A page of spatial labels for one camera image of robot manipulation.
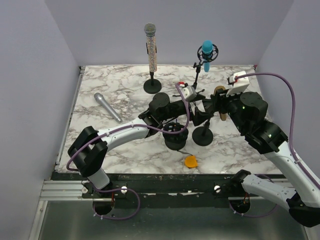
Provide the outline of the gold microphone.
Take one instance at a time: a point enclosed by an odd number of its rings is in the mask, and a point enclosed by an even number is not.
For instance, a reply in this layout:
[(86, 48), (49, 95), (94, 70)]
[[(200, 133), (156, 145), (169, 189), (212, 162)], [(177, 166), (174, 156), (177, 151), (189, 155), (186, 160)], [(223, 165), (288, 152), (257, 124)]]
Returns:
[[(214, 89), (214, 95), (218, 95), (220, 91), (224, 91), (226, 88), (223, 85), (219, 85)], [(226, 121), (227, 120), (227, 114), (222, 113), (220, 110), (218, 111), (219, 117), (221, 121)]]

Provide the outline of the shock mount round base stand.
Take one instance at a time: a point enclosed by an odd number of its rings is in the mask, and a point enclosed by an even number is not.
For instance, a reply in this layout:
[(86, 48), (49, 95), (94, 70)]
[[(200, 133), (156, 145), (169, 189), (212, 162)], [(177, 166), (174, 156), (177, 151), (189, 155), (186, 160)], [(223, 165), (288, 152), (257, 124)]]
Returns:
[[(170, 133), (175, 133), (184, 128), (184, 125), (177, 122), (170, 122), (164, 126), (164, 130)], [(189, 135), (189, 130), (185, 129), (183, 132), (179, 134), (168, 134), (163, 133), (162, 136), (164, 138), (165, 145), (173, 151), (181, 150), (185, 145)]]

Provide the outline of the silver microphone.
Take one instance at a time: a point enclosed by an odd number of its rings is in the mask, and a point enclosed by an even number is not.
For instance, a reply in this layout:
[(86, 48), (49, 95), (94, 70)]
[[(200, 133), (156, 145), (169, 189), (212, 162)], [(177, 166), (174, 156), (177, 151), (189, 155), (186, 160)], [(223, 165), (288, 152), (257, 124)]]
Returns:
[(117, 123), (121, 123), (123, 120), (122, 118), (118, 115), (118, 113), (113, 109), (113, 107), (106, 101), (106, 99), (104, 98), (104, 96), (99, 93), (96, 92), (94, 94), (94, 99), (95, 101), (101, 106), (103, 107), (107, 113), (117, 122)]

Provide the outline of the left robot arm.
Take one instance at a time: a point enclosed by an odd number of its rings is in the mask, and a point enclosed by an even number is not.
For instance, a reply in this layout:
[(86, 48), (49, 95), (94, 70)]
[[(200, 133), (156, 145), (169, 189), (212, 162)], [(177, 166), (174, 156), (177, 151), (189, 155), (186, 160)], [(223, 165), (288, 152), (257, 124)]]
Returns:
[(93, 191), (101, 198), (107, 197), (111, 191), (110, 179), (102, 168), (106, 153), (158, 132), (162, 132), (165, 145), (170, 150), (181, 150), (189, 131), (186, 125), (174, 123), (173, 120), (186, 115), (188, 121), (198, 126), (214, 115), (210, 99), (200, 94), (196, 99), (202, 101), (204, 111), (197, 108), (192, 111), (188, 102), (171, 102), (166, 93), (159, 92), (154, 95), (148, 109), (127, 124), (105, 130), (96, 130), (92, 126), (84, 128), (67, 153), (80, 175), (93, 184)]

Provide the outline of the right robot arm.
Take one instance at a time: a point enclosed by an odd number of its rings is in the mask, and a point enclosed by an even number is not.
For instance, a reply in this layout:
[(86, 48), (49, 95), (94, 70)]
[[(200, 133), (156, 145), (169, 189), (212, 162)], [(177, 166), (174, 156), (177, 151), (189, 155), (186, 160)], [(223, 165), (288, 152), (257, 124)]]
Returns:
[(287, 188), (261, 179), (246, 170), (232, 178), (230, 191), (263, 197), (289, 212), (301, 225), (311, 228), (320, 223), (320, 179), (293, 150), (287, 135), (268, 121), (268, 103), (257, 92), (227, 96), (219, 89), (202, 104), (207, 114), (227, 114), (245, 141), (270, 160), (291, 183)]

